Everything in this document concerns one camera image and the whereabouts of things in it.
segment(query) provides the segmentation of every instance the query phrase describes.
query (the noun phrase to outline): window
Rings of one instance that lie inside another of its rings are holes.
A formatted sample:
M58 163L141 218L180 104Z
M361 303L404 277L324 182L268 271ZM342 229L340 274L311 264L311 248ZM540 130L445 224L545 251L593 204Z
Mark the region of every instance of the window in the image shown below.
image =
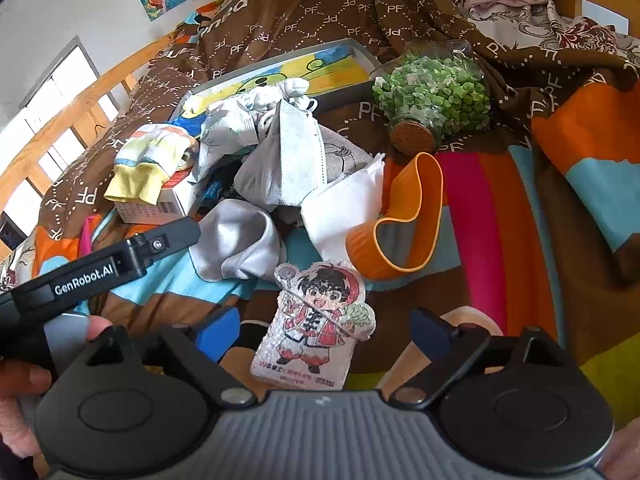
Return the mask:
M0 172L47 121L94 83L98 76L82 44L74 38L22 102L20 112L0 132ZM118 115L111 95L102 97L98 104L110 121ZM71 130L67 130L40 159L40 166L55 181L82 152L84 147L80 141ZM23 233L29 234L37 224L41 201L36 190L24 181L9 199L4 212Z
M589 0L582 1L582 15L595 20L603 26L613 25L616 27L616 32L620 34L629 33L629 20L627 18Z

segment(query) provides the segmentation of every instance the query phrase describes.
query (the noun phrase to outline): orange cup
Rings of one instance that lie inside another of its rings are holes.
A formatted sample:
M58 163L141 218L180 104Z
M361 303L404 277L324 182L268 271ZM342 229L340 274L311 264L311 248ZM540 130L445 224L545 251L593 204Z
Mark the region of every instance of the orange cup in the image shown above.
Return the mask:
M442 169L438 161L429 153L418 153L393 180L386 215L347 233L347 254L358 272L370 280L391 280L421 270L431 259L438 239L442 191ZM411 249L404 267L400 267L380 248L378 227L414 221Z

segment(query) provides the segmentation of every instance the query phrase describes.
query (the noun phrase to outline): anime boy illustration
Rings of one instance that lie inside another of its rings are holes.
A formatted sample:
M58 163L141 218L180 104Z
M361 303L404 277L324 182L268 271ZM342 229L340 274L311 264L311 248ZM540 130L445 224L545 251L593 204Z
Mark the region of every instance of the anime boy illustration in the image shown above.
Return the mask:
M364 286L354 271L326 262L297 275L296 271L287 264L276 270L276 278L305 300L284 293L286 319L282 327L284 338L276 348L280 355L277 363L284 365L300 359L309 372L319 374L320 367L330 360L331 348L343 346L356 327L364 328L360 332L373 332L375 322L369 315L370 307L357 302L364 298Z

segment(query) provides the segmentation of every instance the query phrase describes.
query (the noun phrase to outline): cardboard box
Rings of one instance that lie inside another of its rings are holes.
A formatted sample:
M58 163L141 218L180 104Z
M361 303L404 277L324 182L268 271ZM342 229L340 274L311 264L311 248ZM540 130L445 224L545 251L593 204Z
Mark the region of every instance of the cardboard box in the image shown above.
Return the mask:
M206 179L199 184L188 182L190 170L177 171L160 190L157 205L137 202L114 202L125 224L163 225L189 215Z

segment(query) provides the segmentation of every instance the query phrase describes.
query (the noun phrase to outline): human hand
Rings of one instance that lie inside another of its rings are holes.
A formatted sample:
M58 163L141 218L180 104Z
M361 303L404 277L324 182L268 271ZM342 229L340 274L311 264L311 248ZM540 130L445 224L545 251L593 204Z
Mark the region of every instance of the human hand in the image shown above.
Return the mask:
M640 479L640 418L613 435L598 469L609 480Z
M98 337L111 325L103 317L90 316L87 341ZM0 362L0 435L4 443L20 458L40 453L36 437L22 419L18 396L40 395L51 386L51 373L22 361Z

